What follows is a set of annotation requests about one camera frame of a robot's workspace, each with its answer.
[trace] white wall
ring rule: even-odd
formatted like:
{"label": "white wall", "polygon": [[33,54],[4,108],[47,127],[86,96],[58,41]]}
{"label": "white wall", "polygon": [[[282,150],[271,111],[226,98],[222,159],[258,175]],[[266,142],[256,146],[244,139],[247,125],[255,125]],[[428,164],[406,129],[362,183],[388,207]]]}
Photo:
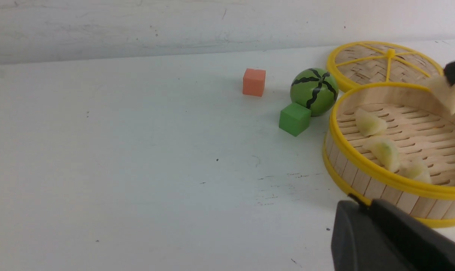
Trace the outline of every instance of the white wall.
{"label": "white wall", "polygon": [[0,0],[0,63],[455,38],[455,0]]}

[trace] toy watermelon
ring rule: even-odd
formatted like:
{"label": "toy watermelon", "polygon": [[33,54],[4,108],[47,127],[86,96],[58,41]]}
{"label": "toy watermelon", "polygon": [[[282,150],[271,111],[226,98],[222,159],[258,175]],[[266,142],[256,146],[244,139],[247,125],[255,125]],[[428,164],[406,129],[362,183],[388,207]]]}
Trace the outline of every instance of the toy watermelon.
{"label": "toy watermelon", "polygon": [[329,72],[312,68],[302,71],[291,84],[291,101],[319,116],[330,110],[338,98],[338,84]]}

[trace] woven bamboo lid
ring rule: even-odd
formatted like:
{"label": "woven bamboo lid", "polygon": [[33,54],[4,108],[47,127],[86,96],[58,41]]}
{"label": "woven bamboo lid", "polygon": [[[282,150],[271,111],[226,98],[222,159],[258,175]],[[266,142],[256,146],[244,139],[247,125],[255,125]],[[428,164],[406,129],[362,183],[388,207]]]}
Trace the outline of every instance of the woven bamboo lid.
{"label": "woven bamboo lid", "polygon": [[379,41],[349,43],[331,52],[327,69],[340,89],[375,82],[420,84],[433,75],[443,74],[434,60],[410,48]]}

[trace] table surface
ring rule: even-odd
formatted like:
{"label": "table surface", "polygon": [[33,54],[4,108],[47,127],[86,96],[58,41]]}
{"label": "table surface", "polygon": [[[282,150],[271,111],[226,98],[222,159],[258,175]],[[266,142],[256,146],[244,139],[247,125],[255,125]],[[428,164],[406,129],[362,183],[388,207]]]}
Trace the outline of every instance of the table surface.
{"label": "table surface", "polygon": [[[455,60],[455,40],[400,44]],[[328,114],[278,128],[333,49],[0,66],[0,271],[333,270]]]}

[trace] yellow rim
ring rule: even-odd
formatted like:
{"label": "yellow rim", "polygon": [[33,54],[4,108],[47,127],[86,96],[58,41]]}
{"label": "yellow rim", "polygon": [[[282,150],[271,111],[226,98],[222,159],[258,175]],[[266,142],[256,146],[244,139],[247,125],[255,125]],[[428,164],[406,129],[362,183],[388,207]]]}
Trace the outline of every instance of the yellow rim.
{"label": "yellow rim", "polygon": [[[382,53],[383,56],[371,56],[371,57],[365,57],[365,58],[362,58],[362,59],[357,59],[357,60],[353,60],[352,62],[356,62],[356,61],[360,61],[360,60],[364,60],[364,59],[375,59],[375,58],[383,58],[383,57],[386,57],[388,58],[389,60],[396,56],[396,55],[406,55],[407,53],[395,53],[394,55],[390,52],[383,52],[377,48],[373,48],[367,44],[382,44],[382,45],[386,45],[386,46],[392,46],[392,47],[396,47],[396,48],[400,48],[400,49],[403,49],[403,50],[406,50],[408,51],[408,53],[414,53],[414,54],[417,54],[417,55],[420,55],[421,57],[425,58],[426,60],[429,61],[429,63],[431,63],[432,65],[434,65],[434,67],[437,68],[439,74],[443,74],[443,68],[437,63],[435,62],[434,60],[432,60],[430,57],[428,57],[427,55],[424,55],[418,51],[415,51],[411,48],[407,48],[405,46],[401,46],[401,45],[397,45],[397,44],[392,44],[392,43],[383,43],[381,41],[358,41],[356,43],[348,43],[348,44],[345,44],[345,45],[342,45],[338,48],[336,48],[335,50],[333,50],[329,57],[328,57],[328,62],[326,63],[326,69],[331,73],[333,74],[334,78],[336,79],[336,82],[338,83],[338,87],[341,91],[343,92],[347,92],[349,91],[350,89],[352,88],[355,88],[355,87],[358,87],[360,86],[360,84],[358,83],[355,83],[353,82],[351,79],[349,79],[348,77],[346,77],[344,74],[342,74],[339,70],[338,70],[338,66],[341,64],[336,64],[335,62],[335,59],[336,59],[336,56],[343,50],[345,50],[346,48],[348,47],[351,47],[351,46],[354,46],[354,45],[362,45],[362,46],[365,46],[367,48],[370,48],[376,52],[379,52],[379,53]],[[419,68],[417,66],[414,66],[413,64],[409,63],[409,62],[406,62],[405,60],[402,60],[400,59],[401,62],[405,63],[405,65],[409,65],[410,67],[413,67],[414,69],[417,69],[419,70]],[[424,72],[423,70],[420,71],[422,72],[423,74],[427,75],[428,77],[430,77],[430,75],[428,75],[426,72]],[[387,72],[387,79],[386,81],[388,82],[388,79],[389,79],[389,71]]]}
{"label": "yellow rim", "polygon": [[[333,166],[331,166],[330,161],[328,159],[328,155],[326,154],[326,148],[323,147],[323,162],[326,167],[326,170],[330,174],[331,178],[333,179],[334,183],[338,185],[338,187],[346,194],[353,194],[361,199],[365,204],[371,204],[371,200],[364,197],[362,194],[355,191],[355,189],[351,188],[348,183],[343,180],[338,173],[334,170]],[[424,223],[425,225],[431,228],[447,228],[455,226],[455,218],[454,219],[425,219],[425,218],[415,218],[418,221]]]}
{"label": "yellow rim", "polygon": [[336,113],[339,105],[343,103],[350,95],[367,88],[392,86],[392,87],[405,87],[413,88],[417,91],[429,91],[429,89],[406,83],[388,82],[388,83],[374,83],[362,85],[349,91],[347,94],[341,96],[341,98],[335,103],[333,111],[330,115],[330,132],[333,137],[334,144],[338,146],[340,151],[346,156],[350,162],[352,162],[357,168],[364,171],[371,177],[383,182],[395,189],[406,191],[418,196],[432,198],[432,199],[447,199],[455,200],[455,187],[442,187],[437,185],[426,184],[410,180],[402,177],[398,174],[391,173],[385,168],[378,166],[372,161],[368,160],[365,156],[360,154],[351,144],[343,137],[338,123],[336,122]]}

